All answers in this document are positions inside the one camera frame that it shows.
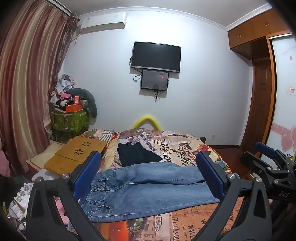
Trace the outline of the blue denim jeans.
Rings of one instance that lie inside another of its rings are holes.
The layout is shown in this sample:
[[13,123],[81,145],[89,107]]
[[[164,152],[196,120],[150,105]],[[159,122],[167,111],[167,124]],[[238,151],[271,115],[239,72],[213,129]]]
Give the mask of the blue denim jeans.
[[98,172],[80,205],[91,222],[103,223],[218,202],[196,166],[155,162]]

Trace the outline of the white sliding wardrobe door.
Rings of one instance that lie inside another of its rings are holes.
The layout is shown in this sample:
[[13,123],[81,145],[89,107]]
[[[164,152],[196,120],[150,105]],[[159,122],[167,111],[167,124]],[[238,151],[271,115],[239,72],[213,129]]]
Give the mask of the white sliding wardrobe door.
[[295,39],[291,34],[270,38],[274,52],[276,96],[267,145],[295,154]]

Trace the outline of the pink garment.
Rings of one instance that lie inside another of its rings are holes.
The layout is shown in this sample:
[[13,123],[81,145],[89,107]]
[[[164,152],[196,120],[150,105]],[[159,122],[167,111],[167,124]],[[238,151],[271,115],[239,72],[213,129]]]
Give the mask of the pink garment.
[[3,150],[0,150],[0,174],[4,177],[10,178],[10,163],[7,160]]

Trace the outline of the newspaper print bed blanket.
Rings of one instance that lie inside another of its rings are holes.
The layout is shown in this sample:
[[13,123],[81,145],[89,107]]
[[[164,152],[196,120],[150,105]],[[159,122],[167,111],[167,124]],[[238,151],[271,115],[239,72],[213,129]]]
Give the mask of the newspaper print bed blanket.
[[[178,166],[196,166],[196,156],[207,151],[210,158],[226,173],[230,168],[219,153],[195,136],[179,132],[153,131],[145,128],[109,133],[108,142],[98,172],[122,168],[118,144],[141,145],[159,155],[159,162],[170,162]],[[164,214],[122,220],[93,223],[106,240],[191,240],[208,221],[218,203],[188,207]]]

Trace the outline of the bamboo lap desk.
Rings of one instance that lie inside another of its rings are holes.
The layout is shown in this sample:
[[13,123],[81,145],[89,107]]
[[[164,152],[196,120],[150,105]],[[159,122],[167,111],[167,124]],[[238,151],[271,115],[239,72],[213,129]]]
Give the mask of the bamboo lap desk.
[[93,138],[75,137],[67,142],[55,155],[45,163],[44,168],[62,175],[72,173],[74,169],[82,164],[92,151],[101,153],[107,142]]

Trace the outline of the green fabric storage box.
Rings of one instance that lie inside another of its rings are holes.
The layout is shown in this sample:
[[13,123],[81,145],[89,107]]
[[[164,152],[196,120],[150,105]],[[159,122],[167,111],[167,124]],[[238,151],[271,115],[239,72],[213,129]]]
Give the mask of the green fabric storage box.
[[89,126],[88,112],[84,109],[73,113],[52,111],[50,113],[51,128],[61,132],[80,132]]

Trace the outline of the yellow curved pillow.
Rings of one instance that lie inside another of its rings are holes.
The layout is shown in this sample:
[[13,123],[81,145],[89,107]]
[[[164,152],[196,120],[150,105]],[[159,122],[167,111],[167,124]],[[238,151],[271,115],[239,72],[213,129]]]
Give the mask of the yellow curved pillow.
[[160,124],[157,122],[157,120],[152,115],[142,116],[133,124],[131,129],[140,128],[145,123],[149,123],[153,127],[154,130],[158,130],[158,131],[162,130],[162,127],[160,126]]

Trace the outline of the folded black garment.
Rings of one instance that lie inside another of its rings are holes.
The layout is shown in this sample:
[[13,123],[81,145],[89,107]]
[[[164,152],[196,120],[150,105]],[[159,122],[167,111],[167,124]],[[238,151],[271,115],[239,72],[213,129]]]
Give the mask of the folded black garment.
[[162,158],[152,151],[146,150],[141,143],[133,145],[118,144],[119,160],[123,167],[135,164],[159,162]]

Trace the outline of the orange box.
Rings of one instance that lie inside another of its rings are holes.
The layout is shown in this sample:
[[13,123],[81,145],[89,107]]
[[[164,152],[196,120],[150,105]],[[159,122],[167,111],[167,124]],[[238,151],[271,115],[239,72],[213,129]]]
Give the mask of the orange box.
[[67,105],[65,108],[66,113],[73,113],[77,112],[83,109],[83,106],[81,104],[71,104]]

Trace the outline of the pile of clothes on box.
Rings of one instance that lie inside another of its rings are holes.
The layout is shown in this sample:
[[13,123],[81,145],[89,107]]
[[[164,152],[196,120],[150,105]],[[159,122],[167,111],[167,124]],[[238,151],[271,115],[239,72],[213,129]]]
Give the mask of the pile of clothes on box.
[[55,89],[50,93],[49,104],[52,108],[66,111],[66,106],[74,104],[74,97],[68,93],[73,89],[75,82],[67,74],[63,74],[60,79],[56,81]]

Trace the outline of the grey neck pillow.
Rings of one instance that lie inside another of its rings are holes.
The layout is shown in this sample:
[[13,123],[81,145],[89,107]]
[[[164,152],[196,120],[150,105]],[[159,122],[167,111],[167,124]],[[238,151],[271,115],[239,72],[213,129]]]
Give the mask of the grey neck pillow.
[[85,100],[87,102],[87,108],[89,109],[91,116],[93,118],[97,117],[98,115],[97,106],[95,103],[95,98],[91,92],[82,88],[72,88],[66,91],[66,93],[72,96],[79,96],[81,99]]

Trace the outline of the striped red beige curtain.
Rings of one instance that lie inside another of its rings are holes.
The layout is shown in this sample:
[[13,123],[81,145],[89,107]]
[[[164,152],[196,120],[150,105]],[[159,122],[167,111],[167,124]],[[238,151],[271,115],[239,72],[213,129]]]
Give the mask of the striped red beige curtain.
[[77,23],[47,1],[1,2],[1,140],[16,174],[50,144],[50,94]]

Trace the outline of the white air conditioner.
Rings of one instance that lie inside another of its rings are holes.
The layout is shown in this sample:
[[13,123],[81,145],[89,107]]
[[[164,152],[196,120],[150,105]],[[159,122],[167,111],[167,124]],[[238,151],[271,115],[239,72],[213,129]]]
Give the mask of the white air conditioner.
[[88,34],[105,30],[124,29],[126,19],[125,12],[90,16],[82,21],[80,33]]

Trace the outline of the small black wall monitor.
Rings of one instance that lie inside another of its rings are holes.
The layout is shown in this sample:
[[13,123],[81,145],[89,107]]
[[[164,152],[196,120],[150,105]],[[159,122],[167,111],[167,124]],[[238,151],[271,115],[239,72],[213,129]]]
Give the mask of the small black wall monitor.
[[169,73],[156,70],[143,70],[140,83],[141,89],[167,91]]

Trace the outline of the black wall television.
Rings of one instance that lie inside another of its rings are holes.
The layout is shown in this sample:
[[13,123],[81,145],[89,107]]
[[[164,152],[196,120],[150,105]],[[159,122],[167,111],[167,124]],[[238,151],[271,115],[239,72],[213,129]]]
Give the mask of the black wall television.
[[179,73],[181,65],[181,47],[135,42],[132,51],[133,68],[156,69]]

